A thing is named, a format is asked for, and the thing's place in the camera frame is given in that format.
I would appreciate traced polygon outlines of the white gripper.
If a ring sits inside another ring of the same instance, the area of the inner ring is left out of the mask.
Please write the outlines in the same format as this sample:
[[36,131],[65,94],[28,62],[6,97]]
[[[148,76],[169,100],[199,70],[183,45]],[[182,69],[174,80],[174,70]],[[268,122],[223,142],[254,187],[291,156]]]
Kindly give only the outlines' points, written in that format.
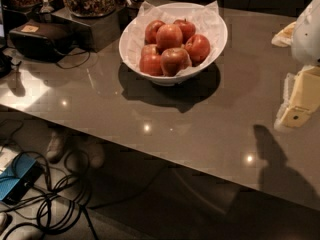
[[288,73],[274,128],[278,131],[303,126],[320,107],[320,0],[312,0],[305,10],[271,40],[277,47],[291,45],[292,56],[304,66]]

